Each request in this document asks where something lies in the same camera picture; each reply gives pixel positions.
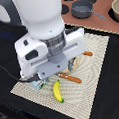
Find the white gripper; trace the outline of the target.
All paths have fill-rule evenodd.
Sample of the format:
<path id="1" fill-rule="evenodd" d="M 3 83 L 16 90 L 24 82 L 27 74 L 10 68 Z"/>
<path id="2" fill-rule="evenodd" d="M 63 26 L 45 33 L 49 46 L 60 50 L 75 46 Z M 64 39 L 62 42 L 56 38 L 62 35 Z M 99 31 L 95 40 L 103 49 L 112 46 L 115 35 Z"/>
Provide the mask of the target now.
<path id="1" fill-rule="evenodd" d="M 25 78 L 38 74 L 40 79 L 45 79 L 65 69 L 70 59 L 86 50 L 84 29 L 64 31 L 48 40 L 33 40 L 25 34 L 15 42 L 15 50 Z"/>

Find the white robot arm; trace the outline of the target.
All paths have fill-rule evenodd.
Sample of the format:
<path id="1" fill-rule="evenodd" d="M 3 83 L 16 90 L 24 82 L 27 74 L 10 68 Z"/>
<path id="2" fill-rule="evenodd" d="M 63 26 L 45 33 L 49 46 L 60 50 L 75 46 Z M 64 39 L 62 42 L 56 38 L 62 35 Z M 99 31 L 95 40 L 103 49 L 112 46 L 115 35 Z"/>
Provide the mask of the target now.
<path id="1" fill-rule="evenodd" d="M 15 50 L 29 82 L 59 73 L 86 50 L 84 29 L 66 34 L 61 11 L 61 0 L 0 0 L 0 21 L 27 29 Z"/>

